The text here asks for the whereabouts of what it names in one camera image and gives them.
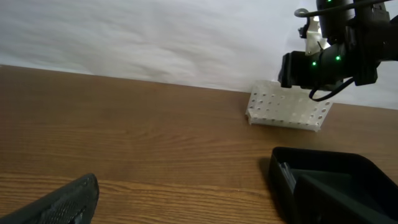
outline white backdrop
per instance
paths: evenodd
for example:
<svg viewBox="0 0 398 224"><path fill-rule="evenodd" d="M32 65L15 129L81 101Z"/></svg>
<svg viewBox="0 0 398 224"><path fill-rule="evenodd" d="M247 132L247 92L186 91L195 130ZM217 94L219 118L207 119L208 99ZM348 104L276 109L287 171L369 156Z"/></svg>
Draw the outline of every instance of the white backdrop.
<svg viewBox="0 0 398 224"><path fill-rule="evenodd" d="M1 0L0 64L250 91L304 50L301 6L315 0ZM335 100L398 109L397 68Z"/></svg>

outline white paper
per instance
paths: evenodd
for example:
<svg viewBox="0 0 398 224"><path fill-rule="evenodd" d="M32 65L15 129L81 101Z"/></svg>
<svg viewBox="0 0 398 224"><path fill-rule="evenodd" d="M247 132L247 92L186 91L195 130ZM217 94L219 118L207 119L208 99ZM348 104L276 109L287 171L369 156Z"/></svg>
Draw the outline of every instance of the white paper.
<svg viewBox="0 0 398 224"><path fill-rule="evenodd" d="M315 0L304 1L313 5ZM304 50L291 0L2 0L0 64L235 91ZM387 8L391 17L398 7ZM398 109L398 63L340 102Z"/></svg>

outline wooden table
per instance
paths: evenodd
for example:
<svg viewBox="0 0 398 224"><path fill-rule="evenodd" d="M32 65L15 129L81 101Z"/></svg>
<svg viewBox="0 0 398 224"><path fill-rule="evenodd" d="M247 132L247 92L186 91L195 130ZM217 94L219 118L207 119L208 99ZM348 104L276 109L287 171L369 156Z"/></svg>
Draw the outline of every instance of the wooden table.
<svg viewBox="0 0 398 224"><path fill-rule="evenodd" d="M333 105L319 133L250 126L249 93L3 66L0 215L92 172L92 223L283 223L276 146L353 152L398 182L398 111Z"/></svg>

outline white plastic basket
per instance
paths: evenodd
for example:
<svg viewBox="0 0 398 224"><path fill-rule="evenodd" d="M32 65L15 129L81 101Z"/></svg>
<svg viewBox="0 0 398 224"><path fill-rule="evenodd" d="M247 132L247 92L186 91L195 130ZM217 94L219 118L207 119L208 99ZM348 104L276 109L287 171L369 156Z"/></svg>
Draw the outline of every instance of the white plastic basket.
<svg viewBox="0 0 398 224"><path fill-rule="evenodd" d="M319 131L332 104L330 100L311 100L308 91L301 88L281 88L277 82L258 81L246 114L250 124Z"/></svg>

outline brown tabletop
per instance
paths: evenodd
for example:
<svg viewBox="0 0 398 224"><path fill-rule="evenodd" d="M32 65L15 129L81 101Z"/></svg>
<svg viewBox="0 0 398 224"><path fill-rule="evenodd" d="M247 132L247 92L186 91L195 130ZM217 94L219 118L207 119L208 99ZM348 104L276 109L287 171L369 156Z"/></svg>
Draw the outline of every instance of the brown tabletop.
<svg viewBox="0 0 398 224"><path fill-rule="evenodd" d="M398 182L398 111L334 104L318 133L250 126L249 93L2 66L0 216L92 172L92 223L283 223L276 146L353 152Z"/></svg>

